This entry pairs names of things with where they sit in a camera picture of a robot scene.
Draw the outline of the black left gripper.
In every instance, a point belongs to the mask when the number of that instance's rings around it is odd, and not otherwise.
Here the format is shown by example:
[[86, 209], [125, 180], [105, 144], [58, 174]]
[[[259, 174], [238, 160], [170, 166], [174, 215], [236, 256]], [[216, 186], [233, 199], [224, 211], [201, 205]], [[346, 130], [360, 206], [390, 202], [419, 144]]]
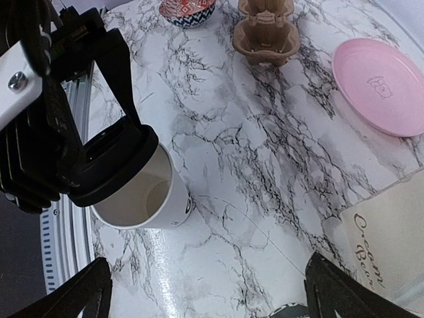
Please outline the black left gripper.
[[105, 33], [95, 8], [81, 14], [73, 7], [62, 10], [63, 24], [53, 33], [48, 32], [51, 14], [46, 7], [28, 8], [25, 21], [19, 19], [22, 12], [22, 7], [1, 8], [1, 52], [21, 43], [31, 61], [46, 49], [54, 62], [42, 76], [42, 90], [34, 101], [1, 129], [1, 191], [20, 210], [39, 214], [82, 181], [85, 150], [61, 83], [87, 67], [92, 47], [121, 109], [135, 126], [141, 122], [133, 99], [129, 47], [119, 29]]

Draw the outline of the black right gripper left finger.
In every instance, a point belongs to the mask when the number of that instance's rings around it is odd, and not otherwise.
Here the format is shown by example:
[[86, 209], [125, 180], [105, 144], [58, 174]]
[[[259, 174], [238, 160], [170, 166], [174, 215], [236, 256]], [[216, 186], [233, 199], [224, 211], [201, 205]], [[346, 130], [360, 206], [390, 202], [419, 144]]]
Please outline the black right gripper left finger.
[[108, 317], [113, 282], [109, 264], [96, 258], [58, 289], [12, 317]]

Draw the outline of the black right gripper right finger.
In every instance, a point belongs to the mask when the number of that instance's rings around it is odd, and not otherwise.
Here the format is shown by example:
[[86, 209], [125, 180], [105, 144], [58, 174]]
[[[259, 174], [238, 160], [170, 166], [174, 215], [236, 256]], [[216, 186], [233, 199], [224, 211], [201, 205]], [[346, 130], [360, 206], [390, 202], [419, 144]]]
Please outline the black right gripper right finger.
[[305, 269], [310, 317], [409, 317], [416, 315], [370, 291], [314, 252]]

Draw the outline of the black plastic cup lid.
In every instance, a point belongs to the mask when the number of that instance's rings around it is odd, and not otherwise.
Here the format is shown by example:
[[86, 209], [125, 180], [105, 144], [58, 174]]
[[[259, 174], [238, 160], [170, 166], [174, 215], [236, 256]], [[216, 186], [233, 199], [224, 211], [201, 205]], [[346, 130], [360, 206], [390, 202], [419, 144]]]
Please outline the black plastic cup lid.
[[79, 186], [68, 197], [78, 207], [94, 205], [113, 195], [146, 166], [158, 148], [158, 136], [148, 125], [121, 117], [89, 140]]

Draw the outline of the white paper takeout bag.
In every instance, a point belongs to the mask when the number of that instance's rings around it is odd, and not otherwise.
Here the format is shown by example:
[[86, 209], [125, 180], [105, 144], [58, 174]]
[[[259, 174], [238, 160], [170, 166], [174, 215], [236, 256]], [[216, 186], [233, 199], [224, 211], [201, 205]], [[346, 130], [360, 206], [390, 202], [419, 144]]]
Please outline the white paper takeout bag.
[[423, 316], [423, 172], [341, 214], [363, 286]]

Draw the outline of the brown cardboard cup carrier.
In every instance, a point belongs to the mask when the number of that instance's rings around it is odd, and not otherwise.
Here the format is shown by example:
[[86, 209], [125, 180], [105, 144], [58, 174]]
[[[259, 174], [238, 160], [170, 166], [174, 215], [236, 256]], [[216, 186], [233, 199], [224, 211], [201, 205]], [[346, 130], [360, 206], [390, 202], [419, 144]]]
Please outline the brown cardboard cup carrier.
[[299, 32], [288, 21], [295, 9], [292, 0], [239, 1], [238, 9], [244, 19], [234, 28], [233, 47], [249, 64], [280, 67], [297, 54]]

